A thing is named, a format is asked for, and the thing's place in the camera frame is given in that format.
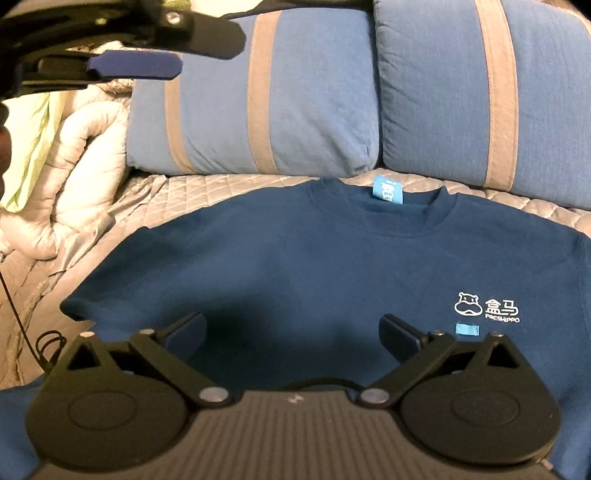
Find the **green blanket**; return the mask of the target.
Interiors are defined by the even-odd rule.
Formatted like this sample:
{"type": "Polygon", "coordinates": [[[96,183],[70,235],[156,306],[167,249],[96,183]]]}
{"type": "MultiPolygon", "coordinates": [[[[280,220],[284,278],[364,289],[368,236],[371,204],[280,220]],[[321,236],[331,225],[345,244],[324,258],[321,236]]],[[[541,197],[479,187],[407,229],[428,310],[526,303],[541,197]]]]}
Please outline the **green blanket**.
{"type": "Polygon", "coordinates": [[[38,93],[6,100],[5,123],[11,135],[11,163],[3,174],[1,207],[24,209],[45,164],[61,122],[67,94],[38,93]]]}

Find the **dark blue sweatshirt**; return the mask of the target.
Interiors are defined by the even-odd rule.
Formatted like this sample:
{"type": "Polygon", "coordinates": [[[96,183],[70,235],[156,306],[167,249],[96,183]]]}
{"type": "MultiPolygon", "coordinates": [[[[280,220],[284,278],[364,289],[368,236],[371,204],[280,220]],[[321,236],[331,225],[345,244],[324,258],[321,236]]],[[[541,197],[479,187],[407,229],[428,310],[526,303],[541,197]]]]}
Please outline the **dark blue sweatshirt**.
{"type": "Polygon", "coordinates": [[[590,240],[446,189],[337,179],[141,228],[61,303],[92,328],[1,394],[5,479],[586,479],[590,240]],[[129,344],[189,313],[197,407],[129,344]],[[457,346],[386,409],[393,314],[457,346]]]}

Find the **blue striped pillow right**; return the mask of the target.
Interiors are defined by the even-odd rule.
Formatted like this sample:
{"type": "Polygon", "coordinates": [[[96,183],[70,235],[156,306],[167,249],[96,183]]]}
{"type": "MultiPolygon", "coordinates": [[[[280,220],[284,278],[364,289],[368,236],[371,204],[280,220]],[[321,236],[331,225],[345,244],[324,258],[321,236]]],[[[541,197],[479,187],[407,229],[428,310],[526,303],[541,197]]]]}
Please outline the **blue striped pillow right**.
{"type": "Polygon", "coordinates": [[[590,23],[540,1],[377,1],[384,163],[590,205],[590,23]]]}

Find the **quilted beige bedspread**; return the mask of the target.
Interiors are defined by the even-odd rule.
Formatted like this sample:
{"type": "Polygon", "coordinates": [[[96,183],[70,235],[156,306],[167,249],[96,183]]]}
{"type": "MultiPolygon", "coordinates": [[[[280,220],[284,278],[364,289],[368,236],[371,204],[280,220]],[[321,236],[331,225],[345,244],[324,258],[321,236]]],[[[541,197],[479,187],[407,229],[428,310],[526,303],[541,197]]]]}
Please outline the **quilted beige bedspread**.
{"type": "Polygon", "coordinates": [[[260,188],[303,183],[277,175],[138,176],[118,200],[82,231],[55,225],[56,255],[39,260],[1,240],[1,386],[34,380],[40,368],[24,341],[55,328],[68,338],[80,331],[60,313],[59,304],[121,241],[140,227],[155,227],[180,215],[260,188]]]}

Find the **blue striped pillow left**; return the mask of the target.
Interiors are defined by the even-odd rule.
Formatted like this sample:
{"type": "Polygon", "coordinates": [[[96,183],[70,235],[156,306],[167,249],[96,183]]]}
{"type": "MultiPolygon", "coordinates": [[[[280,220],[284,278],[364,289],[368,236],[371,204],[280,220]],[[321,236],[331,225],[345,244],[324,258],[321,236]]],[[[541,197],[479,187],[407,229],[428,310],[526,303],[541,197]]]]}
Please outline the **blue striped pillow left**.
{"type": "Polygon", "coordinates": [[[174,175],[353,177],[380,156],[374,25],[358,9],[239,19],[230,60],[184,55],[170,81],[132,90],[126,160],[174,175]]]}

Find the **beige folded comforter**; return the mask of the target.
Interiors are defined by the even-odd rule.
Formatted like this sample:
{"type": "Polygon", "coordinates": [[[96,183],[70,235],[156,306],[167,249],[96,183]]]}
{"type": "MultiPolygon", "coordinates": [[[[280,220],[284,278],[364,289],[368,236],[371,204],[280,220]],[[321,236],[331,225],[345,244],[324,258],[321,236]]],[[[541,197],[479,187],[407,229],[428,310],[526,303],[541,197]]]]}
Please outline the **beige folded comforter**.
{"type": "Polygon", "coordinates": [[[23,210],[1,207],[1,240],[29,256],[56,255],[55,225],[82,231],[104,217],[127,173],[126,136],[134,82],[118,79],[67,94],[61,122],[23,210]]]}

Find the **blue striped pillow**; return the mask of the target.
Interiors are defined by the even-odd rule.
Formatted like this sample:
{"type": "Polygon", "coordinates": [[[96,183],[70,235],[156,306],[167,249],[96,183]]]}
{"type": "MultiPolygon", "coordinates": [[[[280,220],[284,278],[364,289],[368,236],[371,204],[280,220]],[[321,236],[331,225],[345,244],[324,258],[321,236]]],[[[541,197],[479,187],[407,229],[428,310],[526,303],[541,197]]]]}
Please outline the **blue striped pillow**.
{"type": "Polygon", "coordinates": [[[170,81],[132,90],[126,160],[174,175],[353,177],[380,156],[374,25],[358,9],[239,19],[230,60],[184,55],[170,81]]]}
{"type": "Polygon", "coordinates": [[[384,163],[590,205],[590,23],[540,1],[377,1],[384,163]]]}

